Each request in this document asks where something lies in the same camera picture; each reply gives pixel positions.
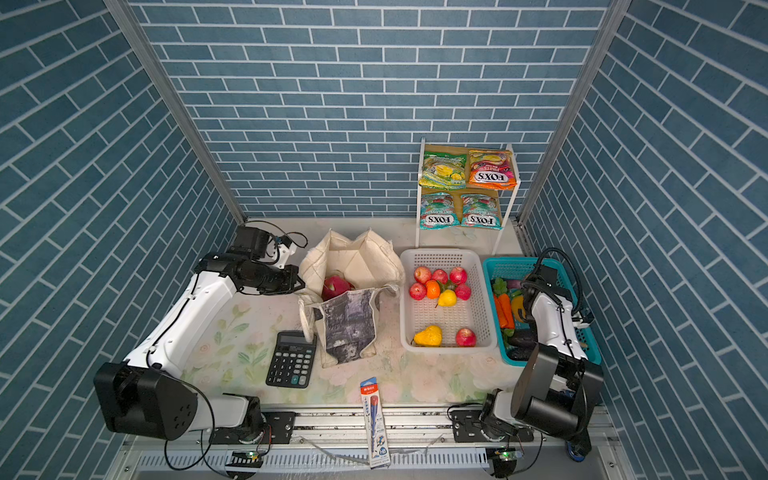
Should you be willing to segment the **pink dragon fruit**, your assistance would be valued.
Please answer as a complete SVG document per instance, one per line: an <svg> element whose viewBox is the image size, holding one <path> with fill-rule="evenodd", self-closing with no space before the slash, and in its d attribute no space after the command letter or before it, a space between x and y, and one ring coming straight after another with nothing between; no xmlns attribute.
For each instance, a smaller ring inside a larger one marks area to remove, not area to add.
<svg viewBox="0 0 768 480"><path fill-rule="evenodd" d="M321 298L323 301L328 301L354 289L354 285L344 277L340 275L332 275L327 277L323 282Z"/></svg>

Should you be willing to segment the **beige canvas tote bag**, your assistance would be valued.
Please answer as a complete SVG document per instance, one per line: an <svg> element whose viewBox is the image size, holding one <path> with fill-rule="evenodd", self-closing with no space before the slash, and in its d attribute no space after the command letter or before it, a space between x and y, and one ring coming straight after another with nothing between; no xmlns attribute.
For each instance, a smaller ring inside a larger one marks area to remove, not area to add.
<svg viewBox="0 0 768 480"><path fill-rule="evenodd" d="M305 288L297 292L299 317L305 337L320 342L321 365L340 366L376 354L379 297L397 297L405 271L389 240L369 229L354 239L333 230L312 249L299 266ZM324 280L340 275L355 287L323 301Z"/></svg>

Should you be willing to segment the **orange Fox's candy bag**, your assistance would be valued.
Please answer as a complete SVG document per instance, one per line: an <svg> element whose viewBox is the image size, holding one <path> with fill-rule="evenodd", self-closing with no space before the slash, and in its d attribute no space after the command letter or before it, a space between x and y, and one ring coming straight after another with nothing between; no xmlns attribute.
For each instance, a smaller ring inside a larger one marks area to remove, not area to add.
<svg viewBox="0 0 768 480"><path fill-rule="evenodd" d="M513 154L509 150L470 150L467 185L471 188L512 190L517 185Z"/></svg>

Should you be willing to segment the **green yellow candy bag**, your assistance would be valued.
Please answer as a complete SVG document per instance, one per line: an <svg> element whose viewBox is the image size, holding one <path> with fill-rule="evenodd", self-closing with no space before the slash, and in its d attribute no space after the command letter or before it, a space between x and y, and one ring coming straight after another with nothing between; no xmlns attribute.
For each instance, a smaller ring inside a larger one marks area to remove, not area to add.
<svg viewBox="0 0 768 480"><path fill-rule="evenodd" d="M466 187L465 154L426 151L419 185L432 189L460 190Z"/></svg>

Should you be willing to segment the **purple eggplant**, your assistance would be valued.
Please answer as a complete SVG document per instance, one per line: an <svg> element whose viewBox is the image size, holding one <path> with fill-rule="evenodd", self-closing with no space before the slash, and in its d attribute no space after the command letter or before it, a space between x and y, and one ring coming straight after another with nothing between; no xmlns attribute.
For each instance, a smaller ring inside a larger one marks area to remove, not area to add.
<svg viewBox="0 0 768 480"><path fill-rule="evenodd" d="M533 349L537 343L537 335L530 329L516 330L507 338L508 346L514 349Z"/></svg>

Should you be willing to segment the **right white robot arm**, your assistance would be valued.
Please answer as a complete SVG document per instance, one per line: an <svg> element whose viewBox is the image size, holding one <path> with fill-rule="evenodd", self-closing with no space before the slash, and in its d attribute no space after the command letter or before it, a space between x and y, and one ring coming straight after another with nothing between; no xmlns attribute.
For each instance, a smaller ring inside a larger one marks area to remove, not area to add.
<svg viewBox="0 0 768 480"><path fill-rule="evenodd" d="M535 429L585 456L604 377L577 341L572 295L557 280L557 270L539 260L521 281L523 308L535 325L537 342L513 388L486 397L481 422L493 439Z"/></svg>

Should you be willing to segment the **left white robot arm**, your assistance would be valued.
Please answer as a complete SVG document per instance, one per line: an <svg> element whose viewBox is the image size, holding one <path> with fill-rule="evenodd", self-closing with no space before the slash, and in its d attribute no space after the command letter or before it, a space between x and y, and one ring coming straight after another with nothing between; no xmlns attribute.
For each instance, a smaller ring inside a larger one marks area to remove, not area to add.
<svg viewBox="0 0 768 480"><path fill-rule="evenodd" d="M210 253L194 269L182 296L148 337L120 362L107 362L93 384L107 429L173 441L189 431L224 432L255 444L266 421L257 398L208 396L183 380L183 368L218 312L245 289L286 295L303 289L295 265L255 261L247 255Z"/></svg>

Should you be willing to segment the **green Fox's candy bag right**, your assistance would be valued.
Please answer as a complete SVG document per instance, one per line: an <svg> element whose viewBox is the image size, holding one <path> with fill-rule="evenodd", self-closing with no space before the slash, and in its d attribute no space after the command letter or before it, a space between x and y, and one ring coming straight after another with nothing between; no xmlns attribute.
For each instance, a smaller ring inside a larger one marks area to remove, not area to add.
<svg viewBox="0 0 768 480"><path fill-rule="evenodd" d="M498 200L495 197L469 193L461 196L462 219L464 227L501 229L501 216Z"/></svg>

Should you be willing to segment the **teal plastic vegetable basket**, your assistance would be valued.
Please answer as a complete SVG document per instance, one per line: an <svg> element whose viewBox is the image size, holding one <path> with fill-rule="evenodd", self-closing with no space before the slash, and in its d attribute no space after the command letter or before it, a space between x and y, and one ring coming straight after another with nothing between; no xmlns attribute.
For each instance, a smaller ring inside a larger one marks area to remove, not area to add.
<svg viewBox="0 0 768 480"><path fill-rule="evenodd" d="M485 275L486 286L490 288L490 306L492 308L494 327L497 334L501 359L505 364L513 367L524 367L527 360L516 360L509 355L509 352L512 351L512 348L506 344L505 334L507 332L516 333L518 331L528 330L529 325L525 322L515 321L514 330L503 328L503 325L500 323L503 311L496 306L495 300L497 297L495 293L496 279L501 278L504 280L523 280L529 273L534 270L537 260L537 257L493 257L483 261L483 272ZM556 270L556 284L559 287L568 290L573 300L577 299L579 289L574 287L574 283L569 277L568 270L562 265L560 261L555 258L545 258L542 261L542 266ZM600 365L602 363L602 356L599 351L595 336L593 335L590 328L577 328L576 336L579 345L587 355L588 360Z"/></svg>

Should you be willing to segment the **orange carrot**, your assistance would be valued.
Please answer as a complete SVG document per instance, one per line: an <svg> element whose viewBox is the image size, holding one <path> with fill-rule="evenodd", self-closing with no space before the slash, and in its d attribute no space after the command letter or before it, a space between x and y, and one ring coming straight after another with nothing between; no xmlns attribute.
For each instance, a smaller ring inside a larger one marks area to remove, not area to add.
<svg viewBox="0 0 768 480"><path fill-rule="evenodd" d="M509 295L507 293L498 295L495 300L501 328L514 330L515 320L512 313L511 300Z"/></svg>

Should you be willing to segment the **white plastic fruit basket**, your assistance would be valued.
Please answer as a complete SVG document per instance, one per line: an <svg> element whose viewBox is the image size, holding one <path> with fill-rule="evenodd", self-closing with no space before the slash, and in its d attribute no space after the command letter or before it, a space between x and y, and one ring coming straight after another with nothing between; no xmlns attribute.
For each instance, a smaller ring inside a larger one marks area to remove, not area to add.
<svg viewBox="0 0 768 480"><path fill-rule="evenodd" d="M405 349L414 353L473 354L489 353L497 347L492 308L488 287L477 253L457 248L419 248L401 253L400 260L406 274L406 286L414 281L414 270L426 266L431 270L463 267L468 273L468 285L472 289L468 301L459 300L454 307L439 307L436 300L413 300L405 292L400 298L400 338ZM440 347L419 347L413 344L414 335L430 325L442 329ZM477 345L459 347L455 335L462 328L471 329L477 336Z"/></svg>

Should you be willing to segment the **yellow lemon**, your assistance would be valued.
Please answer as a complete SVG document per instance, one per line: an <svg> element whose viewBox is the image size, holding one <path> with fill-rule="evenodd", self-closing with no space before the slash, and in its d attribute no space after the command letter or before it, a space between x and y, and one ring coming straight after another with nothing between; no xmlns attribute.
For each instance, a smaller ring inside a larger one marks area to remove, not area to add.
<svg viewBox="0 0 768 480"><path fill-rule="evenodd" d="M443 291L439 295L437 300L437 305L439 307L450 308L450 307L454 307L457 304L457 301L458 301L458 297L455 291L448 289Z"/></svg>

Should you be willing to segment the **red apple centre low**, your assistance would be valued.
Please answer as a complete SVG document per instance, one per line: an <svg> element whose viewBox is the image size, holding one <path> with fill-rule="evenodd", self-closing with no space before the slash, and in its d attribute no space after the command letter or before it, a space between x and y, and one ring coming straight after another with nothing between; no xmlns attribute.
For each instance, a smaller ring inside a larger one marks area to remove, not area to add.
<svg viewBox="0 0 768 480"><path fill-rule="evenodd" d="M447 284L450 280L448 273L442 269L435 269L432 272L431 279L441 284Z"/></svg>

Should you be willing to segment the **blue utility knife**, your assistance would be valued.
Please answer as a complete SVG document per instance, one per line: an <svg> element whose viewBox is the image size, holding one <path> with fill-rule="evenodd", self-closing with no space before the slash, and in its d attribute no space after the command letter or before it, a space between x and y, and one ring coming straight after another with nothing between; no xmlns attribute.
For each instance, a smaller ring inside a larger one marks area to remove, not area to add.
<svg viewBox="0 0 768 480"><path fill-rule="evenodd" d="M583 462L592 450L590 442L567 442L566 450L575 462Z"/></svg>

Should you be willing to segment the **packaged pen blister pack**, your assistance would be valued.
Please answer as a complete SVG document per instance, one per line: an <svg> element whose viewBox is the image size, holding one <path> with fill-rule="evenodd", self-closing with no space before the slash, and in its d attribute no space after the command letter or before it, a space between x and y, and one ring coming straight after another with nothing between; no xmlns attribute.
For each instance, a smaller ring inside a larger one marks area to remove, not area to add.
<svg viewBox="0 0 768 480"><path fill-rule="evenodd" d="M370 468L388 467L391 464L390 449L377 379L372 377L364 380L360 384L360 393L366 423Z"/></svg>

